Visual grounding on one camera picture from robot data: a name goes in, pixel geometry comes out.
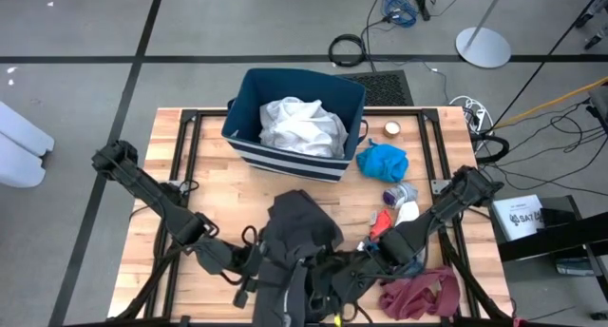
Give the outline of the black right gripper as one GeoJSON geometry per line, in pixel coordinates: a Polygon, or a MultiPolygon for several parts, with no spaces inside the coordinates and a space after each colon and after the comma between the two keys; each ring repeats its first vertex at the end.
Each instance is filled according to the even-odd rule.
{"type": "Polygon", "coordinates": [[[308,321],[320,322],[345,305],[355,303],[386,274],[378,253],[322,251],[308,260],[308,321]]]}

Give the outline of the dark grey trousers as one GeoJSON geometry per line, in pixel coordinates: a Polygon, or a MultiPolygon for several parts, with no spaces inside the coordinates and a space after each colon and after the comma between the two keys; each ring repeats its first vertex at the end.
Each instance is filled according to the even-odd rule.
{"type": "Polygon", "coordinates": [[[264,258],[259,267],[254,327],[304,327],[330,315],[329,286],[314,273],[343,233],[304,190],[276,196],[262,229],[264,258]]]}

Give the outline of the coral red sock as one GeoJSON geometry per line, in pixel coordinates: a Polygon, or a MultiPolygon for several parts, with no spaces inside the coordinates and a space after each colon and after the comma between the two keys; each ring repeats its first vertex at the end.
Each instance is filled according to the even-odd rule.
{"type": "Polygon", "coordinates": [[[390,227],[392,227],[392,218],[388,208],[372,213],[370,217],[370,239],[377,240],[390,227]]]}

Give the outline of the maroon shirt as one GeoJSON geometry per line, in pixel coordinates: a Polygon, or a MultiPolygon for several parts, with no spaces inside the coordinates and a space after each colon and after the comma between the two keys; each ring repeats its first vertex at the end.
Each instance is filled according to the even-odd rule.
{"type": "Polygon", "coordinates": [[[381,288],[378,306],[395,320],[419,319],[423,315],[451,317],[460,303],[459,282],[448,266],[384,283],[381,288]]]}

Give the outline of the turquoise shirt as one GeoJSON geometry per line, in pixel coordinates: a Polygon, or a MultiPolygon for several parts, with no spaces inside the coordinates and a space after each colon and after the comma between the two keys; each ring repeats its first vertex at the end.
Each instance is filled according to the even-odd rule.
{"type": "Polygon", "coordinates": [[[391,144],[378,144],[368,139],[369,146],[356,155],[360,172],[386,183],[399,183],[409,168],[407,152],[391,144]]]}

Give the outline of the white shirt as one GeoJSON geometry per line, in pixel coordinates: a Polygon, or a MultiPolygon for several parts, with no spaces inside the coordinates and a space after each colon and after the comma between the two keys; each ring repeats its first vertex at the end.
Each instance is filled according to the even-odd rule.
{"type": "Polygon", "coordinates": [[[349,137],[340,118],[322,107],[320,100],[304,102],[284,97],[259,108],[260,143],[299,154],[343,158],[349,137]]]}

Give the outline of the navy white striped fabric basket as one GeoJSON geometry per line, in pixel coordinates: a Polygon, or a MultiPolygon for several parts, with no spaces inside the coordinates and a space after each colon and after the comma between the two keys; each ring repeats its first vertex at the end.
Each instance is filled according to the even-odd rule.
{"type": "Polygon", "coordinates": [[[228,105],[221,136],[249,165],[281,174],[337,183],[346,172],[356,148],[365,139],[360,127],[366,89],[340,76],[297,68],[251,68],[228,105]],[[341,157],[317,157],[281,150],[261,143],[259,109],[272,101],[296,97],[304,102],[318,100],[334,113],[348,132],[341,157]]]}

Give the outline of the white printed box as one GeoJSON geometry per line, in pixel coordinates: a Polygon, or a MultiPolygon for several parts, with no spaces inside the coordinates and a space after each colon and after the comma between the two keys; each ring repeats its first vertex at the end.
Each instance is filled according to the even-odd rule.
{"type": "Polygon", "coordinates": [[[545,227],[537,195],[494,201],[491,208],[507,241],[536,234],[545,227]]]}

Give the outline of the black cart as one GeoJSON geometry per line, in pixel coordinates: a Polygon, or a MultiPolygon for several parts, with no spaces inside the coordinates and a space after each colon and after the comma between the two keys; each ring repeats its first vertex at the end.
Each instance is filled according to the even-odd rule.
{"type": "Polygon", "coordinates": [[[576,257],[586,256],[598,286],[608,300],[608,268],[600,262],[602,256],[608,256],[608,212],[584,218],[571,195],[544,200],[547,201],[566,203],[564,213],[572,213],[574,219],[542,229],[531,236],[500,244],[502,261],[559,252],[576,257]]]}

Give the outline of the white rounded foam block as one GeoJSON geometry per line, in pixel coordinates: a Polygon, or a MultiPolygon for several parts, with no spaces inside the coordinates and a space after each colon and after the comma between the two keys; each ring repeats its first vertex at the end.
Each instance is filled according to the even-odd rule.
{"type": "Polygon", "coordinates": [[[46,176],[43,157],[55,140],[0,101],[0,184],[32,188],[46,176]]]}

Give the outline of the grey round-base floor stand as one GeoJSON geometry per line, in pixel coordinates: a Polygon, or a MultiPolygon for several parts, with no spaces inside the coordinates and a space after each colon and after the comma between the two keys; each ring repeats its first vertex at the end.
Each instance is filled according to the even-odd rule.
{"type": "Polygon", "coordinates": [[[512,56],[511,46],[501,34],[485,27],[499,1],[492,0],[477,26],[463,29],[455,39],[458,54],[472,66],[498,68],[506,65],[512,56]]]}

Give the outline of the black table frame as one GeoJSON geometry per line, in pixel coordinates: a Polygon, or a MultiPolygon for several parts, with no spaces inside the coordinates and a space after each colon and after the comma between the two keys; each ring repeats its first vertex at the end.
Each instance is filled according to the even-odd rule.
{"type": "MultiPolygon", "coordinates": [[[[159,108],[153,124],[144,169],[159,181],[193,179],[199,188],[190,192],[189,209],[204,213],[219,227],[218,237],[242,245],[241,231],[248,225],[260,229],[268,220],[267,208],[273,198],[291,189],[306,190],[338,223],[344,234],[343,249],[356,247],[369,233],[370,215],[382,209],[381,194],[387,183],[367,179],[355,162],[349,165],[339,183],[323,183],[279,175],[253,168],[222,138],[225,108],[159,108]]],[[[457,107],[369,107],[364,116],[369,138],[393,144],[407,151],[409,169],[406,180],[419,190],[421,210],[429,208],[434,197],[431,181],[448,179],[462,165],[475,166],[468,131],[457,107]],[[383,135],[386,122],[401,126],[394,139],[383,135]]],[[[108,315],[121,313],[148,279],[154,250],[168,246],[170,239],[155,240],[160,219],[150,209],[139,211],[129,221],[118,277],[108,315]]],[[[446,231],[469,269],[494,303],[511,317],[513,308],[490,221],[467,211],[462,225],[446,231]]],[[[183,316],[197,327],[250,327],[255,295],[245,308],[233,305],[237,287],[220,276],[208,275],[195,255],[182,254],[161,276],[154,297],[137,317],[160,317],[162,322],[179,326],[183,316]]],[[[440,326],[439,317],[425,315],[419,320],[395,321],[377,307],[378,285],[359,299],[374,326],[440,326]]]]}

